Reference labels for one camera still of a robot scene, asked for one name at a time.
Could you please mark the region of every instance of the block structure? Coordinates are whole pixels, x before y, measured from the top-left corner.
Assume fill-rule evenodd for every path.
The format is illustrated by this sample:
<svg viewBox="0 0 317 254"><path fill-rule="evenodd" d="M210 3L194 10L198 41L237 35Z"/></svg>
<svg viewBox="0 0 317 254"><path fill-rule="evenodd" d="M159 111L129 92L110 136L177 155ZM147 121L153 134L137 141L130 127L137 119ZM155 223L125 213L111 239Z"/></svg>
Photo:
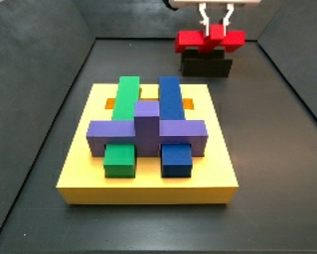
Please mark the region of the block structure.
<svg viewBox="0 0 317 254"><path fill-rule="evenodd" d="M245 44L244 31L225 31L224 25L210 26L210 35L202 31L179 31L175 38L175 53L181 53L183 76L228 77L233 60L225 59L225 52L234 52Z"/></svg>
<svg viewBox="0 0 317 254"><path fill-rule="evenodd" d="M111 111L104 109L107 98L116 95L116 84L92 86L79 127L75 133L58 190L70 204L182 204L229 203L238 182L208 86L182 84L183 98L191 98L194 109L185 110L186 120L205 119L209 140L205 157L193 158L190 178L162 178L161 159L137 158L135 178L104 176L103 157L91 157L86 130L90 119L110 121ZM141 84L142 99L158 98L158 84Z"/></svg>
<svg viewBox="0 0 317 254"><path fill-rule="evenodd" d="M127 90L119 85L116 94L121 94L123 90L127 91L126 95L131 93L133 91L129 87L131 88L131 84L126 86ZM129 107L133 107L134 121L91 121L86 134L91 155L94 157L104 156L104 175L108 178L130 178L135 176L133 174L135 172L135 160L125 159L123 153L126 157L135 156L134 150L137 149L138 157L158 157L161 148L166 150L161 153L165 155L165 158L174 158L178 155L175 150L181 148L182 151L187 151L181 154L182 157L187 158L181 158L181 160L191 162L191 166L187 166L189 171L181 172L181 165L178 163L175 165L178 174L174 174L174 165L171 164L174 160L162 159L162 177L190 177L193 156L205 156L209 135L205 121L185 120L179 78L177 76L162 76L159 78L159 101L137 101L134 105L125 101L123 104L127 107L127 112L130 112Z"/></svg>

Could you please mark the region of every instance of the purple block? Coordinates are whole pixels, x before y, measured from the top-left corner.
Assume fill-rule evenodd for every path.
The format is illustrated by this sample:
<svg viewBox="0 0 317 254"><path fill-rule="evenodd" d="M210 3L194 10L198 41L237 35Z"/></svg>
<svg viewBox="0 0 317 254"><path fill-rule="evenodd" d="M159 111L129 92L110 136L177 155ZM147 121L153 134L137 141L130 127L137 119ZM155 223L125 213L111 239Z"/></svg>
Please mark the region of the purple block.
<svg viewBox="0 0 317 254"><path fill-rule="evenodd" d="M139 100L135 102L134 117L159 117L159 101Z"/></svg>
<svg viewBox="0 0 317 254"><path fill-rule="evenodd" d="M204 120L161 120L161 144L190 144L193 156L205 156L208 130Z"/></svg>
<svg viewBox="0 0 317 254"><path fill-rule="evenodd" d="M91 155L103 157L107 144L134 144L134 122L90 121L86 137Z"/></svg>
<svg viewBox="0 0 317 254"><path fill-rule="evenodd" d="M137 101L134 110L135 145L138 157L159 155L159 102Z"/></svg>

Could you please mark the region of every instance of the black block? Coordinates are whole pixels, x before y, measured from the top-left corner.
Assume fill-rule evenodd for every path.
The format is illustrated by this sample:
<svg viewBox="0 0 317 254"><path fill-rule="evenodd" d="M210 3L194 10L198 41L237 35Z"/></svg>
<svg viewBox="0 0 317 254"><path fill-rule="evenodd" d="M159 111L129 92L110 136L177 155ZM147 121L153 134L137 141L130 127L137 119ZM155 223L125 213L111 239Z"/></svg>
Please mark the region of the black block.
<svg viewBox="0 0 317 254"><path fill-rule="evenodd" d="M225 51L214 50L199 54L197 50L185 50L181 55L183 76L229 77L233 60L225 60Z"/></svg>

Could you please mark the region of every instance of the gray wall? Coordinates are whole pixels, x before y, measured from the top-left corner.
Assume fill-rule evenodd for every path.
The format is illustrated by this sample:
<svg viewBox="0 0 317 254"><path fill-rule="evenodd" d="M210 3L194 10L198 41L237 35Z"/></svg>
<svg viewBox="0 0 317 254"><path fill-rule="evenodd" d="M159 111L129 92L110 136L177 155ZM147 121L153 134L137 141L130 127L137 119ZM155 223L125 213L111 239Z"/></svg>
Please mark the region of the gray wall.
<svg viewBox="0 0 317 254"><path fill-rule="evenodd" d="M0 227L92 42L71 0L0 2Z"/></svg>
<svg viewBox="0 0 317 254"><path fill-rule="evenodd" d="M258 43L317 118L317 0L289 0Z"/></svg>
<svg viewBox="0 0 317 254"><path fill-rule="evenodd" d="M257 8L237 10L230 29L246 31L257 40L285 0L262 0ZM201 30L194 8L177 12L161 0L74 0L98 38L175 38L179 30ZM222 10L208 11L213 23L224 18Z"/></svg>

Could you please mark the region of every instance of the red block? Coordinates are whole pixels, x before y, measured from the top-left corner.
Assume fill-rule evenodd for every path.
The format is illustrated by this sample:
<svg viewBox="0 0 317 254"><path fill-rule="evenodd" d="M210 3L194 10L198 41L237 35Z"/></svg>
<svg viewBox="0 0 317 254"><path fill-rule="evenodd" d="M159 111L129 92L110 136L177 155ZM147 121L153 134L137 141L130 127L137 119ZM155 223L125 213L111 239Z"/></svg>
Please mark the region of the red block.
<svg viewBox="0 0 317 254"><path fill-rule="evenodd" d="M214 50L214 47L225 39L225 26L224 25L212 25L210 34L205 38L205 45L199 46L199 53L210 53Z"/></svg>
<svg viewBox="0 0 317 254"><path fill-rule="evenodd" d="M175 53L182 53L186 47L198 47L205 43L202 31L179 31L175 38Z"/></svg>
<svg viewBox="0 0 317 254"><path fill-rule="evenodd" d="M244 31L228 31L225 39L221 41L220 46L225 46L226 52L234 52L245 44Z"/></svg>

